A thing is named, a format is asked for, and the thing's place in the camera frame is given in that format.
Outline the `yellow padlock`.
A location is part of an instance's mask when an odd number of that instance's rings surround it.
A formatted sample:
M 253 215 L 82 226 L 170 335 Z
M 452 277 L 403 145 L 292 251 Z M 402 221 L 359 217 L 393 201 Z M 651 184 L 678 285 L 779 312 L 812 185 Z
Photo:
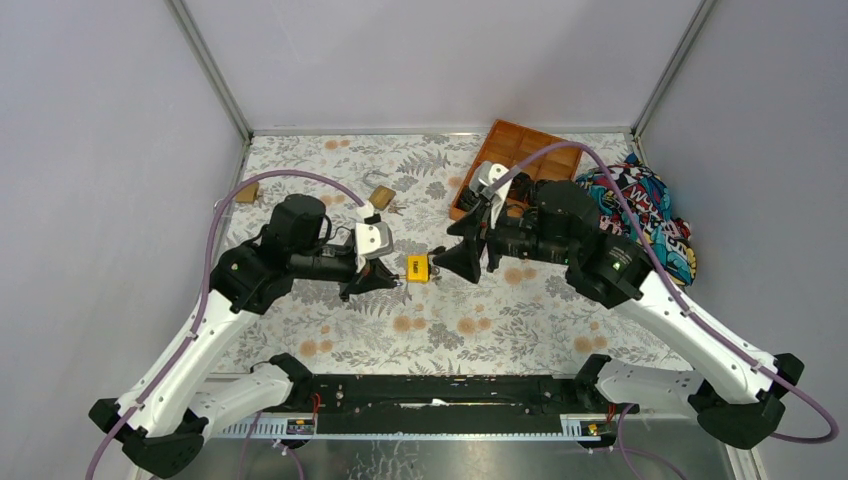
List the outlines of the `yellow padlock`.
M 409 255 L 406 258 L 405 279 L 408 283 L 429 283 L 434 277 L 428 255 Z

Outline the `small silver keys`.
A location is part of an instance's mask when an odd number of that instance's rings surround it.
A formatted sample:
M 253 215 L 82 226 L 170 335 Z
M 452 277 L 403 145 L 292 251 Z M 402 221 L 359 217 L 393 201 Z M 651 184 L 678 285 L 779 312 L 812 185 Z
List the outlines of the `small silver keys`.
M 391 214 L 396 214 L 396 215 L 403 215 L 405 209 L 406 209 L 406 206 L 404 206 L 404 205 L 390 204 L 387 207 L 387 212 L 391 213 Z

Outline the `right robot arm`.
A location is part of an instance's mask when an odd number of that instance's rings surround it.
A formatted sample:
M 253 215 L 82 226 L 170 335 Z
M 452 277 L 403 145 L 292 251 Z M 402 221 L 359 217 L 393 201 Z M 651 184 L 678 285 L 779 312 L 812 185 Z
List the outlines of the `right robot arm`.
M 803 363 L 772 355 L 728 331 L 674 285 L 665 284 L 645 250 L 601 230 L 597 203 L 570 181 L 547 181 L 532 210 L 517 218 L 482 199 L 448 232 L 459 238 L 436 250 L 433 263 L 475 283 L 503 257 L 565 267 L 580 295 L 638 322 L 680 354 L 685 371 L 641 367 L 594 354 L 573 386 L 575 402 L 597 412 L 634 404 L 691 417 L 715 439 L 750 449 L 772 435 L 783 397 Z

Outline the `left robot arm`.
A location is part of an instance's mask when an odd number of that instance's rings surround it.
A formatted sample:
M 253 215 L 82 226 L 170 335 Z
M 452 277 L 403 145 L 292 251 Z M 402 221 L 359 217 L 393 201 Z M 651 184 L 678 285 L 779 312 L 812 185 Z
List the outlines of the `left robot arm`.
M 202 393 L 201 386 L 230 345 L 296 281 L 335 283 L 341 300 L 398 285 L 382 261 L 393 249 L 389 225 L 371 206 L 359 215 L 346 241 L 336 245 L 325 204 L 287 196 L 256 237 L 224 252 L 206 271 L 194 311 L 148 372 L 123 395 L 97 401 L 90 419 L 133 464 L 168 479 L 212 435 L 248 415 L 304 407 L 311 374 L 288 354 L 215 393 Z

